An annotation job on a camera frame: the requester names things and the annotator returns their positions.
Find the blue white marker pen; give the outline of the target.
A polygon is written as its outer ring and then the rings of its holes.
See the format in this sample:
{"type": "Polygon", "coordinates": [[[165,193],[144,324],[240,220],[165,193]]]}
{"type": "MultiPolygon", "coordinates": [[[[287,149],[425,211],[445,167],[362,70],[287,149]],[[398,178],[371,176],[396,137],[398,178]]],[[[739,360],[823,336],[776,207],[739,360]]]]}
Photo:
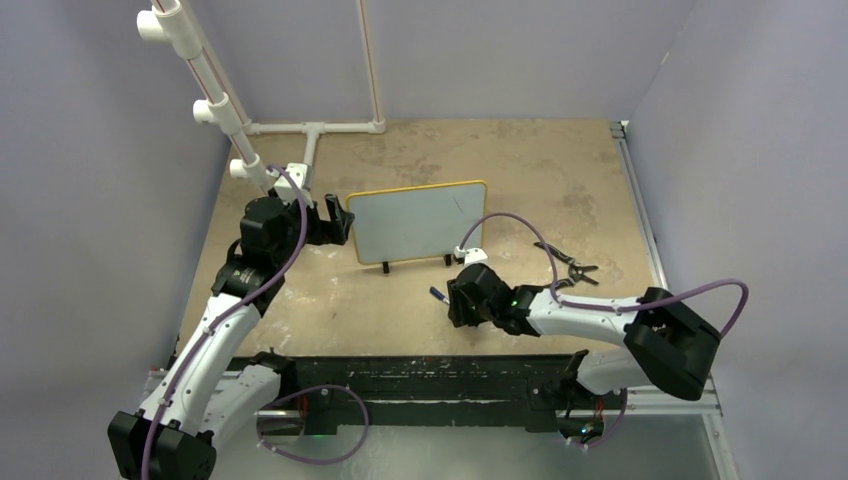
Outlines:
{"type": "Polygon", "coordinates": [[[432,295],[435,299],[437,299],[438,301],[442,302],[443,304],[445,304],[445,305],[449,305],[449,304],[450,304],[450,301],[449,301],[448,296],[447,296],[447,295],[445,295],[444,293],[442,293],[442,292],[441,292],[440,290],[438,290],[436,287],[431,286],[431,287],[429,288],[429,293],[430,293],[430,294],[431,294],[431,295],[432,295]]]}

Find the yellow framed whiteboard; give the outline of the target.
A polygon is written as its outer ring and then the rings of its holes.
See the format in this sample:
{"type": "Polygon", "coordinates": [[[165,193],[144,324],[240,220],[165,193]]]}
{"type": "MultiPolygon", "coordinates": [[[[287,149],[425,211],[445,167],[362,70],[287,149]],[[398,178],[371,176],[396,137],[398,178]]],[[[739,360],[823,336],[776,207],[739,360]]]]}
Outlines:
{"type": "Polygon", "coordinates": [[[400,187],[352,193],[352,234],[362,265],[428,258],[443,259],[463,244],[480,247],[483,228],[475,222],[487,207],[482,180],[400,187]]]}

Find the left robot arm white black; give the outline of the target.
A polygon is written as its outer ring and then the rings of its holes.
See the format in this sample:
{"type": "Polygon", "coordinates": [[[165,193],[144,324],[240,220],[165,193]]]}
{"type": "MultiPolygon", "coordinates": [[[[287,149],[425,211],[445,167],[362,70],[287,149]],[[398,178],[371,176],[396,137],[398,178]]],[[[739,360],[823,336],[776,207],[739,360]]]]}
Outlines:
{"type": "Polygon", "coordinates": [[[218,451],[260,407],[284,409],[297,399],[291,363],[260,354],[236,384],[223,380],[236,350],[268,310],[285,273],[307,245],[343,245],[354,214],[336,195],[317,204],[274,196],[249,202],[240,235],[228,248],[203,315],[163,379],[134,413],[119,411],[107,436],[123,479],[207,479],[218,451]]]}

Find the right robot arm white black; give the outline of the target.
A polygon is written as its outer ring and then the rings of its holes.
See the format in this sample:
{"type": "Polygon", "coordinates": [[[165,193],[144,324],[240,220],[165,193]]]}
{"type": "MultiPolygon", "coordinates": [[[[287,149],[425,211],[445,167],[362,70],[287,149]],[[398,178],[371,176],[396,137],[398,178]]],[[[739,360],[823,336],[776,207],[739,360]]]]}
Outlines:
{"type": "Polygon", "coordinates": [[[543,286],[511,287],[477,263],[448,281],[446,293],[455,327],[489,322],[513,336],[563,335],[612,345],[585,354],[562,379],[563,397],[576,407],[612,390],[647,385],[698,400],[721,342],[715,327],[658,287],[621,299],[553,295],[543,286]]]}

